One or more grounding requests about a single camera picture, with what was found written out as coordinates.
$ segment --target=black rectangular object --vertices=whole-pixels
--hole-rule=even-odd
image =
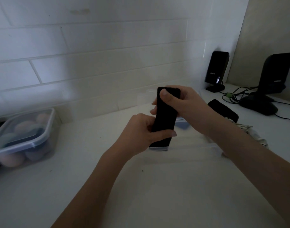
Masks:
[[[208,106],[211,107],[214,111],[216,111],[221,116],[225,118],[229,118],[233,120],[233,122],[235,123],[238,122],[239,116],[234,111],[232,111],[229,107],[219,102],[217,99],[210,101],[208,103]]]
[[[176,123],[176,118],[178,112],[171,106],[167,105],[160,98],[160,92],[162,89],[166,89],[167,92],[175,96],[176,98],[180,98],[181,91],[178,88],[170,88],[170,87],[158,87],[157,94],[157,115],[154,124],[152,125],[151,132],[157,132],[160,130],[173,130],[174,124]],[[158,142],[152,143],[149,147],[167,147],[171,138],[166,138]]]
[[[228,52],[214,51],[209,62],[205,82],[209,84],[221,84],[230,54]]]
[[[290,69],[290,53],[278,53],[269,56],[263,65],[257,93],[275,94],[285,89]]]

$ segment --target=container lid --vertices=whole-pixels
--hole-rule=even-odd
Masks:
[[[36,147],[49,138],[53,108],[9,118],[0,127],[0,155]]]
[[[147,90],[145,93],[138,94],[138,112],[151,115],[150,110],[154,108],[151,104],[157,97],[157,90]],[[210,138],[196,131],[182,117],[176,119],[174,130],[177,137],[173,137],[168,147],[151,147],[149,150],[168,151],[168,150],[189,150],[196,147],[218,147]]]

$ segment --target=black fabric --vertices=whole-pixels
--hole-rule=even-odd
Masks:
[[[160,98],[160,92],[162,89],[166,89],[170,94],[175,96],[176,98],[180,98],[181,91],[178,88],[170,88],[170,87],[159,87],[158,95],[157,95],[157,116],[155,122],[151,128],[152,132],[160,131],[160,130],[173,130],[174,124],[176,123],[177,111],[167,105]],[[149,147],[166,147],[169,146],[171,138],[166,138],[164,140],[154,142]]]
[[[239,116],[232,111],[229,107],[223,105],[221,102],[219,102],[217,99],[214,99],[208,103],[208,106],[211,107],[214,111],[216,111],[218,114],[225,118],[229,118],[233,120],[233,122],[237,123]]]

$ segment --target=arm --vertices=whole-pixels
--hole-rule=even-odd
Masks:
[[[51,228],[98,227],[113,184],[125,163],[156,141],[176,136],[173,130],[151,133],[155,118],[132,116],[118,140],[97,163],[89,179]]]
[[[290,225],[290,163],[213,111],[192,88],[169,87],[180,88],[181,99],[165,89],[160,93],[161,99],[176,109],[193,128],[216,142]]]

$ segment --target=speaker stand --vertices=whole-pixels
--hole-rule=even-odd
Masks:
[[[220,92],[220,91],[222,91],[224,89],[225,89],[225,86],[221,85],[221,84],[216,84],[216,85],[209,86],[209,87],[206,88],[206,90],[208,90],[210,92],[213,92],[213,93]]]

